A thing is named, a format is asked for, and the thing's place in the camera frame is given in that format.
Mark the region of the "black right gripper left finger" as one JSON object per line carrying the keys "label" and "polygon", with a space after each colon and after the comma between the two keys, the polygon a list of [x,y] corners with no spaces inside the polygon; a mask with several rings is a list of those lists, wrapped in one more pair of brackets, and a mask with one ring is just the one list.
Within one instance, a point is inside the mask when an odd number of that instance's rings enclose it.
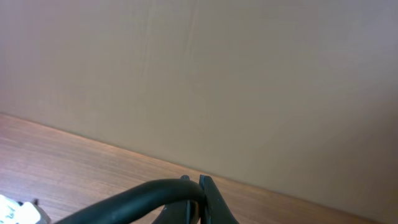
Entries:
{"label": "black right gripper left finger", "polygon": [[199,220],[199,185],[183,175],[179,179],[152,181],[157,206],[164,208],[153,221],[155,224],[189,224]]}

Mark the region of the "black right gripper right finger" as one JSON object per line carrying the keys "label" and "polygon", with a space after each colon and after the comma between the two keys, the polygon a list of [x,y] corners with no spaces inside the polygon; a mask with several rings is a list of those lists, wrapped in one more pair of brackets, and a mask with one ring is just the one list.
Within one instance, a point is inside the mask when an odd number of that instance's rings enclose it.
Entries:
{"label": "black right gripper right finger", "polygon": [[239,224],[231,213],[214,180],[200,175],[200,187],[205,192],[205,204],[201,212],[201,224]]}

